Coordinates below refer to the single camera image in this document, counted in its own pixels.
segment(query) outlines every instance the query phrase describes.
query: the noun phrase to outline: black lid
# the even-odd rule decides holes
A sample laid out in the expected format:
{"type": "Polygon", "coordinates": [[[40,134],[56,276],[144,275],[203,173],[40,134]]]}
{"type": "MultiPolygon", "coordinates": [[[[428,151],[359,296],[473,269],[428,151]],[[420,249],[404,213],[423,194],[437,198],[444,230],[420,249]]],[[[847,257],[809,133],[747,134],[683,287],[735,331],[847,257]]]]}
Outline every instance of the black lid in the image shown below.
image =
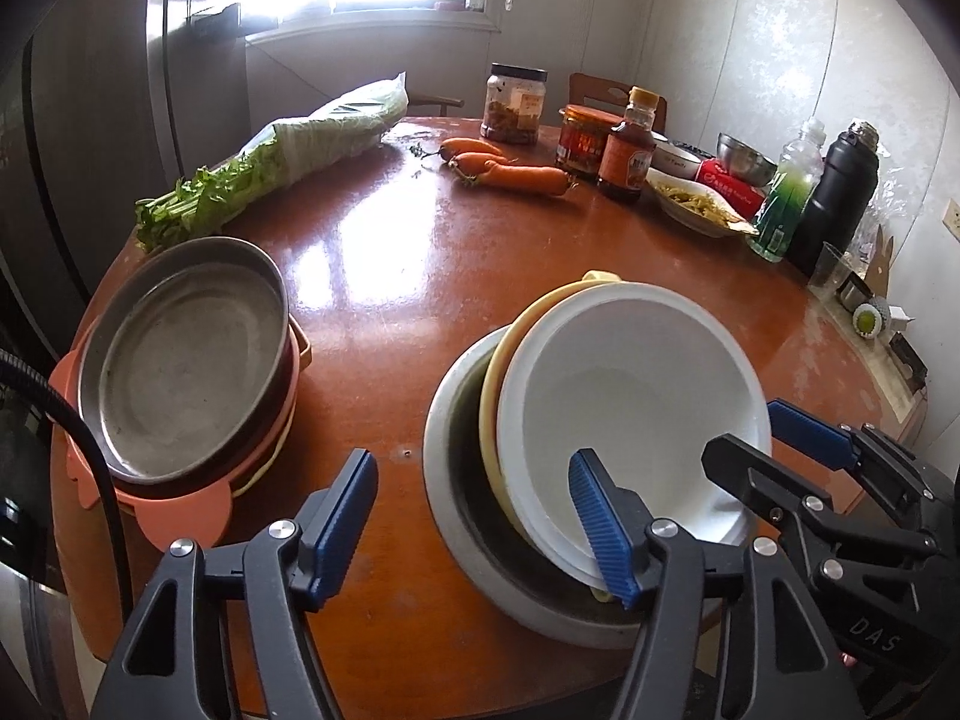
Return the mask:
{"type": "Polygon", "coordinates": [[[498,65],[496,62],[490,66],[490,72],[493,76],[507,76],[510,79],[524,79],[526,81],[542,81],[546,83],[546,70],[534,70],[533,68],[519,68],[514,65],[498,65]]]}

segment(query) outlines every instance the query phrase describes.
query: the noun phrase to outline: gray pan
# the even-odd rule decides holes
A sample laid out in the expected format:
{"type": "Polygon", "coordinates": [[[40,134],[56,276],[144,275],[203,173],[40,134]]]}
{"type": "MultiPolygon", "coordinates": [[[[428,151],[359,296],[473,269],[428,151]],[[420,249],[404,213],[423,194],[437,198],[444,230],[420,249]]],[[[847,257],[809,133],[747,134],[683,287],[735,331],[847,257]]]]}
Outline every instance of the gray pan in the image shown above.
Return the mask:
{"type": "Polygon", "coordinates": [[[110,472],[155,485],[213,458],[277,375],[288,313],[277,265],[237,238],[186,242],[141,266],[80,359],[80,415],[110,472]]]}

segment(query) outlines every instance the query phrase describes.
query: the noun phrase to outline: wooden table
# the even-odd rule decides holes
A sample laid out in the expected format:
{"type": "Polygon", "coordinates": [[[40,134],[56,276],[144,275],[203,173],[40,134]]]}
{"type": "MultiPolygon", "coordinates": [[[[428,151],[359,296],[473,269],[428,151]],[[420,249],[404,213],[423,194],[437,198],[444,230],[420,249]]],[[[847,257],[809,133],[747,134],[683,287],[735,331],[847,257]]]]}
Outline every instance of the wooden table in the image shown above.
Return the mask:
{"type": "MultiPolygon", "coordinates": [[[[565,199],[466,188],[438,158],[421,162],[407,148],[475,136],[478,127],[407,119],[381,148],[261,200],[227,230],[277,261],[314,362],[285,449],[237,500],[226,541],[294,514],[352,447],[379,461],[379,497],[343,592],[310,617],[347,720],[498,712],[596,685],[626,664],[624,653],[560,644],[507,618],[453,562],[427,506],[421,442],[440,378],[539,295],[589,269],[676,290],[730,329],[768,397],[833,422],[883,424],[866,368],[790,266],[766,263],[740,240],[690,232],[655,207],[617,205],[587,183],[565,199]]],[[[539,146],[517,156],[551,164],[557,137],[544,127],[539,146]]],[[[127,245],[80,332],[142,258],[127,245]]],[[[776,456],[826,487],[840,509],[859,493],[848,477],[782,446],[776,456]]],[[[80,630],[107,659],[120,620],[103,513],[78,504],[59,432],[51,462],[64,578],[80,630]]],[[[139,591],[160,553],[136,522],[126,532],[139,591]]],[[[263,712],[245,610],[231,608],[229,623],[241,704],[263,712]]]]}

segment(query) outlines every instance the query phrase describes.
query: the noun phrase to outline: black thermos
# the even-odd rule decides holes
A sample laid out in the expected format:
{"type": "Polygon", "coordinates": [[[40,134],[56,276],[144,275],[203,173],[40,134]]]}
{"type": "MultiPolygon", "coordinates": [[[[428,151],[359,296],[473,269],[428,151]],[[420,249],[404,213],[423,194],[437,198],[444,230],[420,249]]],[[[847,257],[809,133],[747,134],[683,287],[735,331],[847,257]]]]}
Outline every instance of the black thermos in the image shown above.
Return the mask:
{"type": "Polygon", "coordinates": [[[813,276],[825,242],[841,252],[850,245],[877,189],[879,141],[870,124],[854,119],[830,146],[824,175],[803,207],[797,231],[786,250],[787,260],[804,275],[813,276]]]}

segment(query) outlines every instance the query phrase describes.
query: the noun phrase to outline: orange carrot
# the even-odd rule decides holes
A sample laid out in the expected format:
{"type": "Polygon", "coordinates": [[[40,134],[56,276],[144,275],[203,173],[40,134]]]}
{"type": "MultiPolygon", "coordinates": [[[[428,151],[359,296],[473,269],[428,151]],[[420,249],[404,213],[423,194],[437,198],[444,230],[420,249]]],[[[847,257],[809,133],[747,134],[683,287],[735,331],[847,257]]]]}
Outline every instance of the orange carrot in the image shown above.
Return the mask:
{"type": "Polygon", "coordinates": [[[559,196],[570,188],[572,179],[558,167],[525,167],[498,165],[490,160],[486,172],[476,177],[475,183],[485,187],[528,191],[531,194],[559,196]]]}
{"type": "Polygon", "coordinates": [[[478,141],[477,138],[447,138],[440,144],[440,156],[445,160],[449,160],[457,154],[466,154],[468,151],[493,154],[498,157],[503,156],[503,151],[493,146],[492,143],[478,141]]]}
{"type": "Polygon", "coordinates": [[[453,167],[453,170],[456,170],[459,175],[480,175],[480,173],[488,170],[488,162],[506,165],[507,162],[510,162],[510,160],[506,157],[497,156],[496,154],[486,154],[481,153],[480,151],[467,151],[463,154],[457,154],[455,157],[452,157],[448,165],[453,167]]]}

